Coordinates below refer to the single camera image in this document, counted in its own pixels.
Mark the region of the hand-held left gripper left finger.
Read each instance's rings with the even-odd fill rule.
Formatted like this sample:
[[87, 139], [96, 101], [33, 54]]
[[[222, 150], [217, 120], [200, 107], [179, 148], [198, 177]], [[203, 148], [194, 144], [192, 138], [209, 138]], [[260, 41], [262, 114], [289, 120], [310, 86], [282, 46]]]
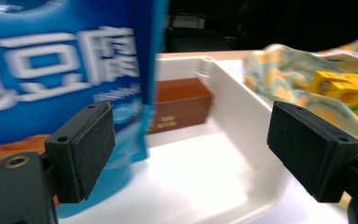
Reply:
[[60, 203], [88, 199], [115, 145], [110, 101], [87, 105], [45, 141], [48, 161], [58, 170]]

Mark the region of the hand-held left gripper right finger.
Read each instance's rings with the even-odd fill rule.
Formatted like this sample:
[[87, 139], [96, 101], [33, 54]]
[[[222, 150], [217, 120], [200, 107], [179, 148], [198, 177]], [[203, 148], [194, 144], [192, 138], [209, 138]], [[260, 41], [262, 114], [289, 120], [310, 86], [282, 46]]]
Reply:
[[276, 101], [269, 149], [319, 203], [358, 190], [358, 139], [298, 105]]

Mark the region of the yellow drink carton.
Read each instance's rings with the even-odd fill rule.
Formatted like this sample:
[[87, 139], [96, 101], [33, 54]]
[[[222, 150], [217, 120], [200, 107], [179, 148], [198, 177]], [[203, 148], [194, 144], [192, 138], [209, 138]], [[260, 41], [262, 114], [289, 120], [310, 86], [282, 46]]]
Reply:
[[358, 116], [358, 75], [317, 71], [307, 91], [344, 103]]

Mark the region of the lemon print fabric bag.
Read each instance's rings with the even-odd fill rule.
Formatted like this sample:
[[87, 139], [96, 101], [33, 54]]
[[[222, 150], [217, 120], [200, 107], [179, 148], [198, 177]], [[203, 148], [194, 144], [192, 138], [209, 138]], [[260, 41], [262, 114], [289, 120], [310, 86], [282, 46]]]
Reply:
[[300, 105], [358, 138], [358, 116], [340, 101], [306, 90], [318, 71], [358, 74], [358, 40], [317, 52], [274, 44], [243, 60], [244, 84], [270, 101]]

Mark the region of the white plastic bin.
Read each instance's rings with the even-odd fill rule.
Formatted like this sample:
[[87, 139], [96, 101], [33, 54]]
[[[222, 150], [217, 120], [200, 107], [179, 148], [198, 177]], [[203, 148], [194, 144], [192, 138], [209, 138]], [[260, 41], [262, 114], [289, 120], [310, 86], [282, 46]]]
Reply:
[[288, 174], [269, 151], [271, 108], [209, 57], [162, 59], [161, 80], [198, 77], [214, 95], [206, 123], [150, 134], [130, 183], [60, 224], [238, 224], [268, 213]]

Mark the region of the blue snack pouch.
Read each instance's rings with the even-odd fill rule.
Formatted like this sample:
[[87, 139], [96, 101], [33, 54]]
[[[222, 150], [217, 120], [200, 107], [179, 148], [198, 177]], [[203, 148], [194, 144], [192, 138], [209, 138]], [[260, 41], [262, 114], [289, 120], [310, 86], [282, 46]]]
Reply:
[[[147, 155], [168, 0], [0, 0], [0, 224], [52, 224], [122, 190]], [[87, 200], [60, 203], [45, 141], [113, 105], [115, 147]]]

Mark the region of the brown box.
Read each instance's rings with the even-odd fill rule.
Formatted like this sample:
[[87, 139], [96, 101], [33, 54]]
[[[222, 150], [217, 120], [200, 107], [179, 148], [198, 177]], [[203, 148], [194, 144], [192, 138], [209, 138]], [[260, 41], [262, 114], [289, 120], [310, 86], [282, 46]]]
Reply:
[[213, 104], [212, 92], [199, 78], [158, 82], [156, 112], [149, 133], [203, 124]]

